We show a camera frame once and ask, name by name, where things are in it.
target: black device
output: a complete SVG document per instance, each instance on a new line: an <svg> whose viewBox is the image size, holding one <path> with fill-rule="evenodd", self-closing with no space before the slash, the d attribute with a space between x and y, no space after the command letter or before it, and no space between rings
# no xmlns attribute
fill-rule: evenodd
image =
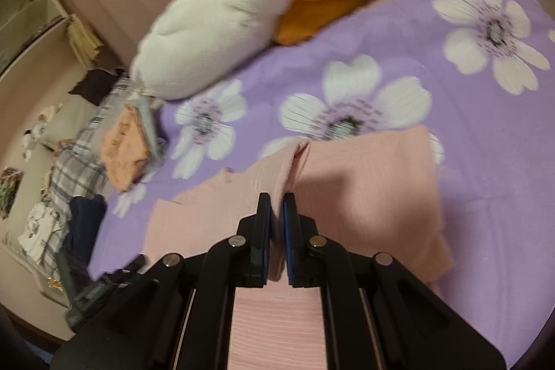
<svg viewBox="0 0 555 370"><path fill-rule="evenodd" d="M492 344L391 255L356 255L320 236L292 193L283 214L289 283L321 288L328 369L506 369ZM165 255L99 298L99 312L83 320L51 368L225 369L235 287L261 290L267 281L270 216L262 193L236 235L198 256Z"/></svg>

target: floral bedding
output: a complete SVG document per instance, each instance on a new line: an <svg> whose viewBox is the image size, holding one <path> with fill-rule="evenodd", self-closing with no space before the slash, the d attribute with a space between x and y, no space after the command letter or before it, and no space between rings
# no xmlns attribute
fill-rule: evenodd
<svg viewBox="0 0 555 370"><path fill-rule="evenodd" d="M395 0L163 107L167 161L109 203L89 270L140 252L158 198L292 137L425 124L457 261L445 300L510 366L555 301L555 22L537 0Z"/></svg>

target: folded pink shirt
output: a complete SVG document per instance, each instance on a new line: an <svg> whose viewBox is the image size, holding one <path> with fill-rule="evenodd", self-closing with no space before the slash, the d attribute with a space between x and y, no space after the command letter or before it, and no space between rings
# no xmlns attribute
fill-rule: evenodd
<svg viewBox="0 0 555 370"><path fill-rule="evenodd" d="M326 368L319 289L293 289L283 268L283 194L294 191L302 215L349 251L395 256L425 283L452 265L442 235L429 134L418 126L329 142L298 143L243 173L222 171L174 198L157 201L143 253L206 252L270 193L274 218L270 278L264 289L237 289L230 369Z"/></svg>

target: yellow tassel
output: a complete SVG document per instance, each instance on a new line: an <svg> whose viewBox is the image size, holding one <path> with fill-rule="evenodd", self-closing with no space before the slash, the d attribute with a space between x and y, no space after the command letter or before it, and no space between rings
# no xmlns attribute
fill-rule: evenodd
<svg viewBox="0 0 555 370"><path fill-rule="evenodd" d="M99 49L104 45L93 31L75 15L69 16L67 36L77 59L86 69L89 69L98 56Z"/></svg>

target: pink fabric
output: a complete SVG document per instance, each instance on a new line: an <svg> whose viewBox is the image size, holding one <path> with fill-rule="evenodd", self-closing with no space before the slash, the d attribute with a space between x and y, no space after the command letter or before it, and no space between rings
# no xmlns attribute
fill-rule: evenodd
<svg viewBox="0 0 555 370"><path fill-rule="evenodd" d="M169 252L184 257L206 252L233 235L238 221L256 211L259 193L268 192L275 215L270 275L279 279L279 208L291 190L299 212L349 251L389 252L426 283L452 264L423 126L331 142L299 141L244 173L223 171L173 202L157 202L143 253L156 262ZM319 290L293 289L285 277L263 290L237 289L228 366L326 368Z"/></svg>

